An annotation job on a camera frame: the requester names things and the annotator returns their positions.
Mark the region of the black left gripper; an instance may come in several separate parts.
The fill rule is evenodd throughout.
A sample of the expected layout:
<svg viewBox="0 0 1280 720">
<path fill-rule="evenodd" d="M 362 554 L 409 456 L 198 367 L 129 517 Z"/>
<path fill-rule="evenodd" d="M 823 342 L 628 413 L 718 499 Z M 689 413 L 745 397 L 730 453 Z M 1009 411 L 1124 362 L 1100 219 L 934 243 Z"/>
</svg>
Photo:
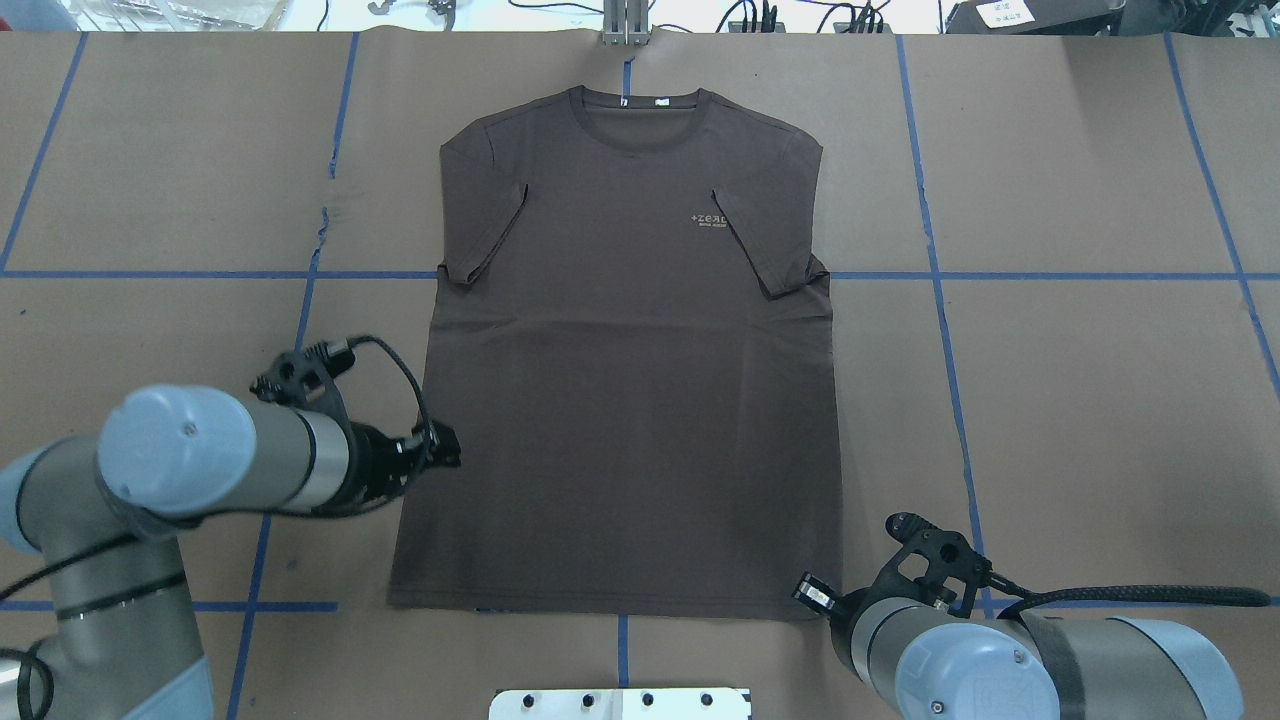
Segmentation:
<svg viewBox="0 0 1280 720">
<path fill-rule="evenodd" d="M 389 437 L 364 423 L 352 425 L 346 502 L 375 506 L 398 500 L 430 468 L 461 464 L 460 438 L 452 427 L 426 421 L 408 437 Z"/>
</svg>

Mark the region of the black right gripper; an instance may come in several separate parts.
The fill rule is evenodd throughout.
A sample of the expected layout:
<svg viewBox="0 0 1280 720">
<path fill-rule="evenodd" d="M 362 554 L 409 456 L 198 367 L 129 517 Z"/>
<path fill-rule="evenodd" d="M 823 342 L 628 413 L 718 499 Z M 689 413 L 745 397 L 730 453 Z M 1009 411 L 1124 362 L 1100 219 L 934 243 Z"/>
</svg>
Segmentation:
<svg viewBox="0 0 1280 720">
<path fill-rule="evenodd" d="M 804 571 L 792 589 L 792 598 L 819 615 L 837 630 L 851 629 L 863 612 L 867 588 L 842 592 L 812 571 Z"/>
</svg>

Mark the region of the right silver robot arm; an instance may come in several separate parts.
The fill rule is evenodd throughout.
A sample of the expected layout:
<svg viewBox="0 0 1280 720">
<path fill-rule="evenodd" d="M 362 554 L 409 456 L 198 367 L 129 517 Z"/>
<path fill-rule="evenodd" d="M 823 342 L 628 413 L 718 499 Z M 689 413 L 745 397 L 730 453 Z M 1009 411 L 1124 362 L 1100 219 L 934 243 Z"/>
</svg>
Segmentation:
<svg viewBox="0 0 1280 720">
<path fill-rule="evenodd" d="M 972 619 L 906 591 L 838 593 L 805 573 L 792 597 L 827 620 L 838 660 L 901 719 L 1242 719 L 1220 648 L 1166 620 Z"/>
</svg>

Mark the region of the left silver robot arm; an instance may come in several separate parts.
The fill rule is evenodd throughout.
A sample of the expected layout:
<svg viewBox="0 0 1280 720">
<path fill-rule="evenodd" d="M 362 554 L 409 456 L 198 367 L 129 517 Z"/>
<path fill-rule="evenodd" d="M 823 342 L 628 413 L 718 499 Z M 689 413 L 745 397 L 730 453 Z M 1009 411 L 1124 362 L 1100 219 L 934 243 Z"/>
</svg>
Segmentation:
<svg viewBox="0 0 1280 720">
<path fill-rule="evenodd" d="M 452 428 L 392 438 L 340 407 L 147 386 L 100 432 L 3 470 L 3 538 L 42 559 L 56 630 L 3 650 L 5 719 L 211 719 L 212 673 L 179 536 L 229 514 L 346 519 L 454 468 Z"/>
</svg>

